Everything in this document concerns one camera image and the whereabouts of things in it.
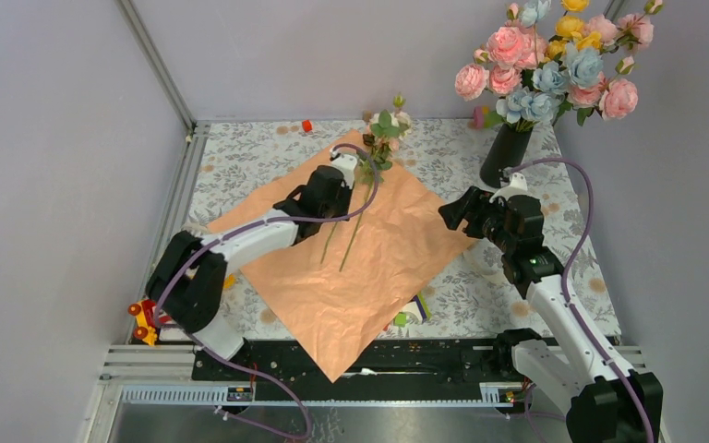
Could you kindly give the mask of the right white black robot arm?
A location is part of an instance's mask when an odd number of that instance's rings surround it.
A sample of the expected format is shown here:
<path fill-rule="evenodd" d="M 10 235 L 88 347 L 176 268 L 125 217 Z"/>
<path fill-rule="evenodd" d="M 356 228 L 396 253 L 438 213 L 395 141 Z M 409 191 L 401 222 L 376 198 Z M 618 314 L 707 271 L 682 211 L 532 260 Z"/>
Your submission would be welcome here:
<path fill-rule="evenodd" d="M 472 186 L 441 206 L 439 215 L 448 229 L 499 249 L 508 282 L 563 351 L 557 357 L 530 329 L 502 332 L 492 356 L 496 374 L 533 381 L 563 412 L 574 442 L 656 442 L 663 388 L 654 374 L 638 372 L 584 311 L 564 267 L 545 245 L 539 200 L 524 191 L 491 193 Z"/>

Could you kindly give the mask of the peach wrapping paper sheet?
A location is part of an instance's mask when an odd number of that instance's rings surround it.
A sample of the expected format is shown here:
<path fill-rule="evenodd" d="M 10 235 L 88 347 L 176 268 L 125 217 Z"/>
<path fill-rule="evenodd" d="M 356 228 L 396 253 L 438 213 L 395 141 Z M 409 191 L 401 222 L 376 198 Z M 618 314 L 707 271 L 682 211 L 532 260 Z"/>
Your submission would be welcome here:
<path fill-rule="evenodd" d="M 214 232 L 247 222 L 303 184 L 351 130 L 287 175 L 257 188 L 208 224 Z M 358 219 L 327 224 L 301 245 L 271 253 L 239 274 L 329 378 L 341 376 L 416 295 L 473 246 L 439 217 L 445 200 L 396 164 L 375 203 Z"/>

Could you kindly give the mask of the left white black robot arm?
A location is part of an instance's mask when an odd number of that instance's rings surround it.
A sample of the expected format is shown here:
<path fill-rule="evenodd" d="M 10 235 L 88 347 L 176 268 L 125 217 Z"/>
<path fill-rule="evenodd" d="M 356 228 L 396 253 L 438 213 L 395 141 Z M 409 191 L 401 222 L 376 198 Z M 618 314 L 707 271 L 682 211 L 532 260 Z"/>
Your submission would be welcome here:
<path fill-rule="evenodd" d="M 297 245 L 325 220 L 349 211 L 357 162 L 348 156 L 317 167 L 304 185 L 254 221 L 219 234 L 175 234 L 148 280 L 145 294 L 190 338 L 212 350 L 214 367 L 243 376 L 245 340 L 220 311 L 225 279 L 273 251 Z"/>

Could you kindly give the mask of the yellow rose stem bunch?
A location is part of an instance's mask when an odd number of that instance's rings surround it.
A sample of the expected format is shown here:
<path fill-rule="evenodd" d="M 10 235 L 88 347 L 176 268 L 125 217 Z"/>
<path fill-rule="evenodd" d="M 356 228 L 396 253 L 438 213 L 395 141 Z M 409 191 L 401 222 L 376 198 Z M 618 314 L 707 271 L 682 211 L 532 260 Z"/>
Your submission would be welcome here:
<path fill-rule="evenodd" d="M 545 59 L 559 60 L 566 53 L 566 45 L 571 43 L 575 49 L 593 48 L 602 52 L 604 44 L 602 33 L 590 30 L 581 14 L 590 5 L 589 0 L 563 0 L 560 2 L 562 15 L 555 25 L 555 34 L 548 40 Z"/>

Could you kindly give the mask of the blue flower stem bunch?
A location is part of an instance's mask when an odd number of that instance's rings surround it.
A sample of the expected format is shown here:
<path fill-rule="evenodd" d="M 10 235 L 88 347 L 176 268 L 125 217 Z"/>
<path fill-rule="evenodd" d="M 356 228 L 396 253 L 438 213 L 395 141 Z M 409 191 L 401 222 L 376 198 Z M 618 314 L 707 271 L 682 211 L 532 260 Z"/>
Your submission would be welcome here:
<path fill-rule="evenodd" d="M 602 30 L 591 18 L 583 21 L 590 30 L 602 33 L 602 52 L 593 48 L 577 50 L 571 43 L 559 60 L 545 59 L 548 40 L 540 32 L 542 22 L 551 17 L 551 1 L 526 1 L 507 6 L 506 21 L 484 46 L 486 91 L 496 98 L 496 109 L 488 114 L 495 122 L 527 131 L 539 124 L 554 124 L 567 113 L 576 113 L 581 126 L 596 114 L 600 97 L 607 88 L 603 55 L 615 40 L 615 33 Z"/>

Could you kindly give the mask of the cream white rose stem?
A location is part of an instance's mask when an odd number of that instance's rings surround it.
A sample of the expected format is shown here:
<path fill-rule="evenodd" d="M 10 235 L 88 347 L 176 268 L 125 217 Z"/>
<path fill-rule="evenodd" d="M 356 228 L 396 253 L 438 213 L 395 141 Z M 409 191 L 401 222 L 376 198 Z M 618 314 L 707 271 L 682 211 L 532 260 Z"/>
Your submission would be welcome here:
<path fill-rule="evenodd" d="M 363 156 L 358 161 L 360 171 L 355 178 L 358 184 L 366 188 L 364 203 L 369 201 L 374 186 L 383 182 L 381 175 L 393 165 L 392 154 L 398 150 L 400 141 L 412 130 L 412 118 L 403 109 L 405 104 L 406 99 L 399 92 L 392 99 L 392 111 L 384 109 L 365 119 L 367 128 L 362 139 L 375 166 Z"/>

